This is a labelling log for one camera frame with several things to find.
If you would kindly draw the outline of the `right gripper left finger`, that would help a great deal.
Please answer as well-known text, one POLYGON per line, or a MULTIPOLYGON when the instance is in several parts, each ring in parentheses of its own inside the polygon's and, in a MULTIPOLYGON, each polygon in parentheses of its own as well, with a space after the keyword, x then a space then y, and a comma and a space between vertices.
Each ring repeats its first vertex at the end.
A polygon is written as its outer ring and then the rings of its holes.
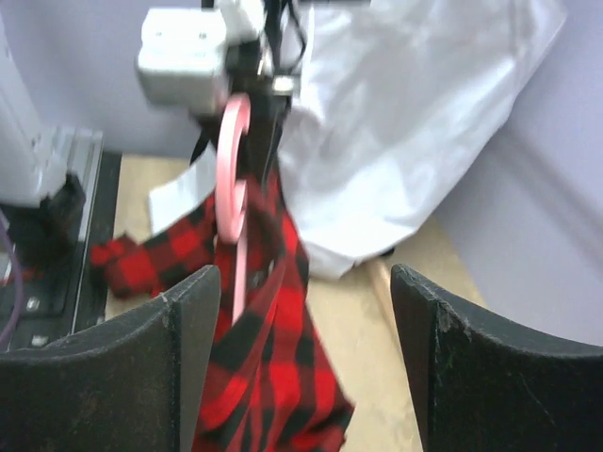
POLYGON ((205 266, 39 349, 1 357, 5 451, 189 451, 220 305, 205 266))

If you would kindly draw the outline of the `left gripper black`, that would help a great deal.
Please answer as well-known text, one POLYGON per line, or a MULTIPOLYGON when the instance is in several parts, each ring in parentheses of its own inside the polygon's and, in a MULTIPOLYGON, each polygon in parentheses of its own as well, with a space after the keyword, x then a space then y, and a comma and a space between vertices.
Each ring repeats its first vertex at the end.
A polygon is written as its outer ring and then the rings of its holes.
POLYGON ((297 38, 302 26, 294 1, 259 1, 253 9, 265 20, 258 38, 231 44, 226 53, 226 73, 234 94, 251 101, 248 135, 239 146, 236 174, 265 179, 276 166, 285 120, 293 95, 299 90, 302 58, 284 63, 281 58, 283 18, 293 22, 297 38))

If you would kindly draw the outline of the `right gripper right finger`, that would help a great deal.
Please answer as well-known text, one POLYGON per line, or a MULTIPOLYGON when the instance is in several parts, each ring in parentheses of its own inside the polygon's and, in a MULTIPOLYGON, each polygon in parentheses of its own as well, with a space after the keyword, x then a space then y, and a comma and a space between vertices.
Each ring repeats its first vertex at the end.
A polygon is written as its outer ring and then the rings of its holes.
POLYGON ((390 290, 425 450, 601 449, 601 347, 515 323, 405 265, 390 290))

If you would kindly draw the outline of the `pink plastic hanger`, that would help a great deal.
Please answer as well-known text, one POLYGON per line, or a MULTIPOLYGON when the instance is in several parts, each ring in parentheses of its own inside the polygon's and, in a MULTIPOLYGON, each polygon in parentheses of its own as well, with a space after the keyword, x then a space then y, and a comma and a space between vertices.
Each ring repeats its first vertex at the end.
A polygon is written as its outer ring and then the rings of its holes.
POLYGON ((245 309, 247 281, 247 183, 236 176, 241 138, 249 131, 251 101, 246 94, 228 100, 220 124, 216 168, 216 219, 220 240, 236 246, 233 290, 235 324, 245 309))

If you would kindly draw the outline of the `red black plaid shirt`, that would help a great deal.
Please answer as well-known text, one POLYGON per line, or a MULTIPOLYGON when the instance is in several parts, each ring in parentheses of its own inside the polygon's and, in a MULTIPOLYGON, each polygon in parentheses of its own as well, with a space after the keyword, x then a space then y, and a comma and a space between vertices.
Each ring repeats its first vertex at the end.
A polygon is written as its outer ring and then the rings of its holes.
POLYGON ((271 172, 248 183, 245 308, 234 316, 236 250, 217 236, 208 197, 166 231, 94 246, 90 262, 113 295, 156 296, 197 269, 220 270, 220 309, 193 449, 337 451, 353 406, 306 305, 309 264, 271 172))

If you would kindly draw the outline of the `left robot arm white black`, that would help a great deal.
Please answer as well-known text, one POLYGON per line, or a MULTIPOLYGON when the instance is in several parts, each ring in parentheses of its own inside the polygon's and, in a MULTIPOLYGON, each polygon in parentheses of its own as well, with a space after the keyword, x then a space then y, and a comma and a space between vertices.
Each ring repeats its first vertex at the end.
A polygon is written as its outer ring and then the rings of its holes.
MULTIPOLYGON (((269 4, 213 1, 197 8, 150 8, 141 25, 136 73, 146 100, 181 107, 218 122, 211 191, 219 230, 243 235, 246 186, 236 176, 237 147, 251 126, 251 99, 289 101, 299 89, 297 66, 282 67, 268 39, 269 4)), ((54 261, 73 247, 71 230, 85 191, 39 119, 7 43, 1 46, 1 208, 3 243, 29 266, 54 261)))

